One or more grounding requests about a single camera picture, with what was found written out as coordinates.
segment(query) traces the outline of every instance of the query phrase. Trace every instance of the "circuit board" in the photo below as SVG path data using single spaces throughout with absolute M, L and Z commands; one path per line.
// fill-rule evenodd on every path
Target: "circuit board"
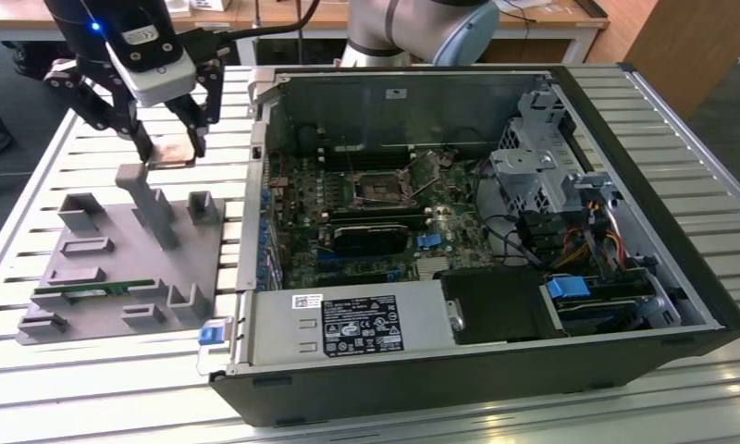
M 279 156 L 271 163 L 271 188 L 283 287 L 424 280 L 439 269 L 494 265 L 471 199 L 476 163 L 454 162 L 442 150 L 431 149 L 414 152 L 402 169 L 327 171 L 318 157 Z M 331 236 L 339 233 L 335 217 L 359 212 L 367 217 L 347 227 L 375 227 L 384 224 L 372 222 L 374 215 L 386 210 L 411 210 L 424 221 L 407 229 L 403 250 L 342 257 L 330 248 Z

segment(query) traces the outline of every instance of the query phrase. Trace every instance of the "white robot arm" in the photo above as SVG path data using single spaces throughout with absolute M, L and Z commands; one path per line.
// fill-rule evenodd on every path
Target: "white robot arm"
M 410 54 L 439 67 L 472 64 L 499 27 L 490 0 L 352 0 L 340 65 L 408 65 Z

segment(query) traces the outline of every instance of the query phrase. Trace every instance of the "slatted table surface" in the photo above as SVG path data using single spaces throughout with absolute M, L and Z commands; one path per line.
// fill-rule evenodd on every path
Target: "slatted table surface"
M 739 185 L 635 74 L 571 71 L 740 304 Z M 207 158 L 194 170 L 150 176 L 170 200 L 211 190 L 228 201 L 218 315 L 232 314 L 236 302 L 248 76 L 244 68 L 228 71 Z M 140 118 L 154 135 L 184 133 L 163 107 L 140 110 Z M 118 165 L 135 161 L 131 143 L 69 114 L 0 235 L 0 442 L 740 442 L 740 340 L 625 388 L 282 429 L 243 424 L 207 386 L 196 331 L 20 346 L 13 335 L 63 226 L 63 197 L 87 191 L 106 204 L 128 203 L 112 180 Z

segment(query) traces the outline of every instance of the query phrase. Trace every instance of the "blue tab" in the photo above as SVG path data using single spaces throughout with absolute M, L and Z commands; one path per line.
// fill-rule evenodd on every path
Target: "blue tab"
M 420 248 L 431 248 L 436 247 L 442 243 L 442 235 L 440 234 L 431 234 L 428 236 L 419 236 L 418 237 L 418 246 Z
M 553 299 L 558 298 L 583 298 L 590 296 L 590 288 L 581 276 L 555 277 L 547 284 L 549 293 Z
M 432 247 L 436 247 L 442 243 L 442 235 L 436 233 L 428 236 L 428 243 Z
M 224 327 L 203 327 L 198 336 L 200 345 L 216 345 L 224 342 Z

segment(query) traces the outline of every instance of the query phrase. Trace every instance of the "wooden cabinet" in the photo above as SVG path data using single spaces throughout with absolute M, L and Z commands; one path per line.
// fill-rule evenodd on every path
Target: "wooden cabinet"
M 611 24 L 587 63 L 633 63 L 683 119 L 740 56 L 740 0 L 597 0 Z

